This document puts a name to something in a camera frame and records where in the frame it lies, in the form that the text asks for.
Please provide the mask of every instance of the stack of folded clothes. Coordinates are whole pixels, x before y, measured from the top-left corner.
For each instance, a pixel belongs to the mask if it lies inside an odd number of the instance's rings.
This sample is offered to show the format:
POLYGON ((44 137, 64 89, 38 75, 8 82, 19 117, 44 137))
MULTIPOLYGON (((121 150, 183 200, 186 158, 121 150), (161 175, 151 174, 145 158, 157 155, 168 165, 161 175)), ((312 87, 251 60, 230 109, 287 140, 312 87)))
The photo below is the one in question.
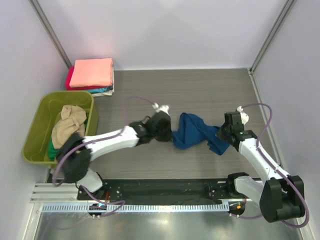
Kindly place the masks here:
POLYGON ((112 58, 76 60, 69 69, 65 88, 68 91, 85 90, 94 97, 112 96, 115 92, 112 58))

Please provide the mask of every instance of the gray wood surface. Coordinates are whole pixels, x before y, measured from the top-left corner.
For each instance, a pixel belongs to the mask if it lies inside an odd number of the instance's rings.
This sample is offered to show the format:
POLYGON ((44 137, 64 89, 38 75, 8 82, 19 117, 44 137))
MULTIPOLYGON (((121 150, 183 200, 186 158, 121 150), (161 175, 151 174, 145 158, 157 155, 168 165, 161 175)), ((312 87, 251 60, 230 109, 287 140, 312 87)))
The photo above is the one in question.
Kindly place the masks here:
MULTIPOLYGON (((208 125, 220 126, 224 113, 240 105, 256 103, 255 91, 246 69, 210 70, 140 70, 116 71, 113 96, 96 97, 99 112, 97 134, 124 126, 123 102, 129 96, 141 96, 170 105, 172 128, 178 128, 182 112, 193 113, 208 125)), ((258 106, 246 109, 250 120, 246 129, 259 134, 264 121, 258 106)), ((130 122, 152 115, 151 105, 130 100, 127 116, 130 122)), ((264 148, 274 156, 269 137, 262 138, 264 148)), ((176 149, 170 142, 157 142, 111 152, 96 159, 91 168, 103 178, 224 178, 228 174, 257 173, 234 148, 218 156, 207 142, 187 150, 176 149)))

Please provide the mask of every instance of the blue cloth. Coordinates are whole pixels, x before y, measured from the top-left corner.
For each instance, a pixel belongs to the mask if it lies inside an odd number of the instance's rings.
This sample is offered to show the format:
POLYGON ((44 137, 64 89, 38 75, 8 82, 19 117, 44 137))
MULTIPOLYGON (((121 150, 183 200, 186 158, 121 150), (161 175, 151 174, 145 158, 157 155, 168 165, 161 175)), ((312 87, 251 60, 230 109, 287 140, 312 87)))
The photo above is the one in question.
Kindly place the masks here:
POLYGON ((207 140, 209 149, 222 155, 230 145, 216 137, 219 128, 206 125, 197 115, 183 112, 180 115, 178 130, 172 131, 173 144, 176 148, 184 150, 207 140))
POLYGON ((94 89, 86 89, 87 92, 91 93, 91 94, 96 94, 96 93, 104 93, 109 89, 110 87, 102 87, 102 88, 94 88, 94 89))

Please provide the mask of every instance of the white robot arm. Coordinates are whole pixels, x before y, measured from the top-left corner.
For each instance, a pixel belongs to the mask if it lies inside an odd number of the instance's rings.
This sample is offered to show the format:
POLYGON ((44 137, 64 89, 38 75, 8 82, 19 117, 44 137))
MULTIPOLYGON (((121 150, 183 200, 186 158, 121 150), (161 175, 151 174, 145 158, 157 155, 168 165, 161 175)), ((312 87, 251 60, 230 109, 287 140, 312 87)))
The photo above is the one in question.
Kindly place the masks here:
POLYGON ((74 133, 57 153, 60 162, 63 157, 78 145, 84 145, 68 157, 62 165, 65 183, 77 183, 94 193, 103 186, 101 177, 89 168, 90 162, 96 158, 123 148, 133 148, 147 144, 152 139, 159 142, 172 140, 171 118, 169 106, 154 104, 155 113, 152 117, 145 117, 142 121, 135 121, 123 129, 113 132, 80 137, 74 133))
POLYGON ((225 122, 216 136, 231 144, 251 163, 262 183, 244 172, 233 173, 228 176, 229 192, 252 199, 270 223, 303 217, 305 207, 297 191, 304 198, 304 182, 299 176, 291 176, 282 169, 257 141, 257 136, 251 130, 245 130, 248 120, 244 120, 244 115, 247 116, 241 107, 225 113, 225 122))
MULTIPOLYGON (((132 122, 123 129, 96 136, 79 137, 72 135, 56 156, 58 162, 74 147, 85 145, 73 153, 62 165, 66 183, 77 183, 94 193, 103 187, 102 178, 89 168, 96 158, 123 148, 133 148, 147 144, 152 139, 160 142, 172 140, 169 107, 157 107, 152 117, 132 122)), ((304 216, 305 208, 293 189, 287 185, 283 176, 290 179, 299 192, 304 195, 304 183, 299 176, 290 176, 272 157, 257 144, 257 136, 244 125, 249 117, 240 108, 224 114, 225 122, 219 129, 217 137, 232 145, 254 167, 262 183, 253 180, 244 172, 228 176, 228 191, 233 196, 246 196, 261 209, 268 222, 304 216)))

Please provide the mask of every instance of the metal floor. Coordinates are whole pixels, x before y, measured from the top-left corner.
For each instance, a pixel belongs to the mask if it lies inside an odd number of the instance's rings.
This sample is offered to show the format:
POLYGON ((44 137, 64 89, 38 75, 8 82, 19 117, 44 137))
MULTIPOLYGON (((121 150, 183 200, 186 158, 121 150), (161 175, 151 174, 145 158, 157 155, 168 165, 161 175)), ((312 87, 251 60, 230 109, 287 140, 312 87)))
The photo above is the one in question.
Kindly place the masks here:
MULTIPOLYGON (((170 105, 173 129, 178 128, 182 112, 196 114, 208 125, 220 126, 225 112, 257 102, 246 69, 116 71, 114 95, 95 98, 99 112, 97 134, 124 126, 123 102, 128 96, 141 96, 170 105)), ((258 135, 264 127, 260 108, 254 106, 246 112, 250 117, 246 129, 258 135)), ((130 122, 152 114, 152 107, 143 100, 128 103, 130 122)), ((274 156, 267 135, 261 142, 274 156)), ((182 151, 172 143, 153 140, 101 156, 91 163, 91 168, 109 179, 225 178, 236 172, 257 177, 253 167, 235 149, 230 147, 218 156, 209 150, 206 142, 182 151)))
MULTIPOLYGON (((247 202, 246 216, 259 214, 253 205, 247 202)), ((87 213, 42 213, 35 240, 302 240, 299 230, 281 222, 236 219, 223 212, 119 213, 88 219, 68 230, 55 229, 87 217, 87 213)))

